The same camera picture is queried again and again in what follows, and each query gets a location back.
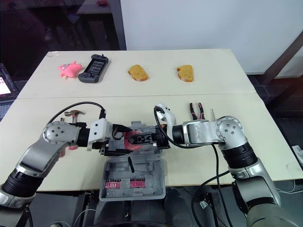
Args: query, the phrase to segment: pliers handle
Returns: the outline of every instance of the pliers handle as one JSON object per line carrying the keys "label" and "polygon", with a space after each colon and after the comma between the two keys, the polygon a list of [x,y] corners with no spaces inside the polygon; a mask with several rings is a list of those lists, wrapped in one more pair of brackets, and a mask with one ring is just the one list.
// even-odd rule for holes
{"label": "pliers handle", "polygon": [[192,103],[189,104],[189,109],[190,109],[191,115],[193,116],[193,120],[205,119],[202,104],[198,103],[198,106],[199,106],[199,109],[200,109],[200,116],[199,117],[196,115],[196,113],[194,111],[193,104]]}

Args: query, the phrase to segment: white wall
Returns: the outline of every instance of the white wall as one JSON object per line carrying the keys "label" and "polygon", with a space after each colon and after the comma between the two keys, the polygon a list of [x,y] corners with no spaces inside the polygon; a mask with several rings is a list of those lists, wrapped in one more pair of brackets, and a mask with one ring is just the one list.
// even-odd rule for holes
{"label": "white wall", "polygon": [[121,0],[128,50],[230,48],[263,73],[303,30],[303,0]]}

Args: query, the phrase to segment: black cable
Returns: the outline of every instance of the black cable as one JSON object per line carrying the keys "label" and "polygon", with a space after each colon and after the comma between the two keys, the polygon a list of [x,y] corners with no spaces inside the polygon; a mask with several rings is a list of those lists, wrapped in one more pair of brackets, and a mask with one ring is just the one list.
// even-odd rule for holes
{"label": "black cable", "polygon": [[[195,147],[186,147],[186,146],[182,146],[182,145],[179,145],[177,144],[175,141],[173,141],[167,134],[166,132],[163,130],[163,128],[161,127],[161,124],[159,122],[159,119],[158,119],[158,116],[157,116],[157,110],[159,109],[160,107],[158,106],[155,106],[154,109],[153,109],[153,114],[155,116],[155,120],[156,120],[156,123],[158,125],[158,128],[160,129],[160,131],[163,133],[163,135],[168,139],[169,142],[171,142],[173,145],[175,145],[176,147],[179,147],[179,148],[185,148],[185,149],[191,149],[191,148],[198,148],[198,147],[201,147],[201,146],[195,146]],[[212,144],[212,147],[214,149],[214,152],[215,152],[215,155],[216,155],[216,176],[205,181],[203,184],[201,184],[195,191],[194,195],[193,195],[193,198],[192,198],[192,201],[191,201],[191,209],[193,211],[193,215],[194,215],[194,218],[198,224],[199,227],[202,227],[202,225],[200,224],[198,218],[197,218],[197,215],[196,215],[196,212],[195,212],[195,209],[194,209],[194,200],[195,200],[195,197],[196,197],[196,194],[198,192],[198,190],[205,184],[209,183],[210,181],[214,180],[214,179],[217,179],[217,183],[218,183],[218,190],[219,190],[219,193],[220,193],[220,197],[221,197],[221,200],[222,200],[222,204],[223,204],[223,207],[224,207],[224,211],[225,211],[225,215],[227,217],[227,220],[228,220],[228,223],[230,224],[230,227],[232,227],[232,222],[229,218],[229,215],[228,215],[228,212],[227,212],[227,208],[226,208],[226,205],[225,205],[225,201],[224,201],[224,198],[223,198],[223,195],[222,195],[222,192],[221,192],[221,187],[220,187],[220,181],[219,181],[219,177],[220,176],[223,176],[223,175],[226,175],[229,173],[229,171],[226,171],[222,174],[219,174],[219,157],[218,157],[218,152],[217,152],[217,149],[216,147]]]}
{"label": "black cable", "polygon": [[29,207],[26,207],[25,210],[26,210],[26,213],[27,213],[27,216],[28,216],[29,226],[34,227],[33,217],[32,217],[32,214],[30,212]]}
{"label": "black cable", "polygon": [[179,147],[179,148],[184,148],[184,149],[191,149],[191,148],[198,148],[198,147],[201,147],[201,146],[195,146],[195,147],[187,147],[187,146],[182,146],[180,144],[177,144],[175,141],[173,141],[167,134],[166,132],[163,130],[163,128],[161,127],[161,124],[159,122],[159,119],[158,119],[158,116],[157,116],[157,108],[159,108],[158,106],[155,106],[154,109],[153,109],[153,114],[155,116],[155,120],[156,120],[156,123],[160,129],[160,131],[163,133],[163,135],[168,139],[169,142],[171,142],[173,145],[175,145],[176,147]]}
{"label": "black cable", "polygon": [[[228,173],[229,173],[229,170],[225,171],[224,173],[219,174],[218,177],[224,176],[224,175],[226,175],[226,174],[228,174]],[[207,183],[209,183],[209,182],[215,180],[216,178],[217,178],[217,176],[214,176],[214,177],[208,179],[207,181],[205,181],[204,183],[202,183],[202,184],[195,190],[195,193],[194,193],[194,195],[193,195],[193,197],[192,197],[192,199],[191,199],[191,209],[192,209],[192,211],[193,211],[193,215],[194,215],[194,218],[195,218],[195,220],[196,220],[196,223],[198,224],[199,227],[203,227],[203,226],[200,224],[200,222],[199,222],[199,220],[198,220],[198,217],[197,217],[197,214],[196,214],[196,211],[195,211],[195,206],[194,206],[194,204],[195,204],[195,198],[196,198],[196,196],[197,196],[199,190],[200,190],[204,185],[206,185]]]}
{"label": "black cable", "polygon": [[231,222],[231,219],[229,218],[228,211],[227,211],[227,208],[226,208],[226,204],[225,204],[222,192],[221,192],[221,186],[220,186],[220,181],[219,181],[219,157],[218,157],[218,152],[217,152],[217,149],[214,146],[214,144],[212,144],[212,147],[214,149],[214,153],[216,154],[216,178],[217,178],[218,190],[219,190],[219,194],[220,194],[220,197],[221,197],[221,200],[222,200],[222,204],[223,204],[223,208],[224,208],[224,211],[225,211],[225,215],[226,215],[228,224],[230,225],[230,227],[232,227],[232,222]]}
{"label": "black cable", "polygon": [[[207,205],[209,206],[209,208],[210,209],[212,209],[212,210],[214,210],[215,211],[215,209],[214,208],[212,208],[212,206],[210,205],[210,204],[208,204],[207,203]],[[217,215],[217,213],[215,212],[215,214],[216,214],[216,216],[217,216],[217,218],[218,218],[218,220],[225,226],[225,227],[227,227],[227,225],[221,220],[221,218],[219,218],[219,216]]]}
{"label": "black cable", "polygon": [[79,103],[72,104],[72,105],[70,105],[70,106],[64,108],[63,110],[59,111],[54,117],[52,117],[52,118],[49,120],[48,124],[51,123],[51,122],[53,122],[53,121],[55,120],[55,118],[58,117],[60,114],[62,114],[64,111],[66,111],[66,110],[68,110],[68,109],[70,109],[70,108],[72,108],[72,107],[74,107],[74,106],[82,105],[82,104],[92,104],[92,105],[96,105],[96,106],[100,107],[100,108],[101,108],[101,112],[100,112],[99,119],[105,118],[105,113],[106,113],[106,111],[105,111],[105,109],[103,108],[103,106],[101,106],[100,104],[94,103],[94,102],[79,102]]}

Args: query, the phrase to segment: monitor screen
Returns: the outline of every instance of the monitor screen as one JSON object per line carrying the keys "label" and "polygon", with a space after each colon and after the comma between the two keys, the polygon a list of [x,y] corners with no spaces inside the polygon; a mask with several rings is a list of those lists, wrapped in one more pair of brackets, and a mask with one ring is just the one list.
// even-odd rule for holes
{"label": "monitor screen", "polygon": [[19,90],[9,76],[3,63],[0,63],[0,103],[17,98]]}
{"label": "monitor screen", "polygon": [[4,79],[0,77],[0,95],[11,93],[9,87],[4,82]]}

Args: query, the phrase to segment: hammer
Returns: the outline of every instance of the hammer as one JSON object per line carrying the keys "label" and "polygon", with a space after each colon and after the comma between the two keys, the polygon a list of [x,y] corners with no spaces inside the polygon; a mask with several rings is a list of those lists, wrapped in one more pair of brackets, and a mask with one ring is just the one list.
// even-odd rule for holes
{"label": "hammer", "polygon": [[78,115],[79,114],[84,114],[83,112],[79,110],[71,110],[70,112],[64,112],[64,115],[69,117],[72,116],[72,123],[77,123]]}

